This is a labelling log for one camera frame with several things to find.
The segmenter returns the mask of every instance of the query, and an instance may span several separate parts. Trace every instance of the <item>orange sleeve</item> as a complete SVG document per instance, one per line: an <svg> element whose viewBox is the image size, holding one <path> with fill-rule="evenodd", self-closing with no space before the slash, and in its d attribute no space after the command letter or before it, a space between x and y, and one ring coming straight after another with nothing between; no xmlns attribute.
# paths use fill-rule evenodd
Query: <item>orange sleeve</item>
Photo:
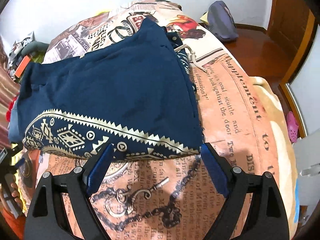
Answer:
<svg viewBox="0 0 320 240"><path fill-rule="evenodd" d="M26 223L25 215L19 216L17 219L15 219L14 216L5 209L2 211L2 215L17 237L20 240L23 240L24 225Z"/></svg>

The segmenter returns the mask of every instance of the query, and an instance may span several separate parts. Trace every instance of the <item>gray bag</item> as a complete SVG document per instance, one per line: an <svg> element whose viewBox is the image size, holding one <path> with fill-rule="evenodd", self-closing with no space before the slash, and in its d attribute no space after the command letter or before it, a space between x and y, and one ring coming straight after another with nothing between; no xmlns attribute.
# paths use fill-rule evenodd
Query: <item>gray bag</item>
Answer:
<svg viewBox="0 0 320 240"><path fill-rule="evenodd" d="M235 22L223 1L216 1L210 5L208 23L205 27L221 42L234 41L239 37Z"/></svg>

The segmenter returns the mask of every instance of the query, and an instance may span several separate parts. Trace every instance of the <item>orange box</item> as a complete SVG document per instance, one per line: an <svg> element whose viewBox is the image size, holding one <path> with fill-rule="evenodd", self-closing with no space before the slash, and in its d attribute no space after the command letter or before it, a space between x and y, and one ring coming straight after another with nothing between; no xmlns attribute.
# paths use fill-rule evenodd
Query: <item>orange box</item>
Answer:
<svg viewBox="0 0 320 240"><path fill-rule="evenodd" d="M23 73L24 69L26 68L26 66L28 65L30 60L31 60L31 58L28 55L23 58L23 60L21 61L21 63L19 64L19 66L17 67L17 70L15 72L15 76L17 78L19 78L21 76L21 74Z"/></svg>

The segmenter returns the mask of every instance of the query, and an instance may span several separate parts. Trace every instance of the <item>brown door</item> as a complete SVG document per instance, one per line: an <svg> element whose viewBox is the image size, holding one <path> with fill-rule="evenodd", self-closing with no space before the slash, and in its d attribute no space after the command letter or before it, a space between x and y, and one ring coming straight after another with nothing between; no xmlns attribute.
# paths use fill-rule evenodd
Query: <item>brown door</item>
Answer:
<svg viewBox="0 0 320 240"><path fill-rule="evenodd" d="M308 15L304 0L273 0L267 34L291 59L301 44Z"/></svg>

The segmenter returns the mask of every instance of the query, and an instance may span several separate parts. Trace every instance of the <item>wooden floor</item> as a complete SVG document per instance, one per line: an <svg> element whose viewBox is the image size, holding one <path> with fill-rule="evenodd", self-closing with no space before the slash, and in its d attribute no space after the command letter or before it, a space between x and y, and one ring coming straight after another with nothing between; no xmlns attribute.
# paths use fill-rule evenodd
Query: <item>wooden floor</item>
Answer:
<svg viewBox="0 0 320 240"><path fill-rule="evenodd" d="M278 86L293 59L262 32L238 29L238 34L236 41L224 45L248 76L260 76L268 81L286 115L290 111L289 104Z"/></svg>

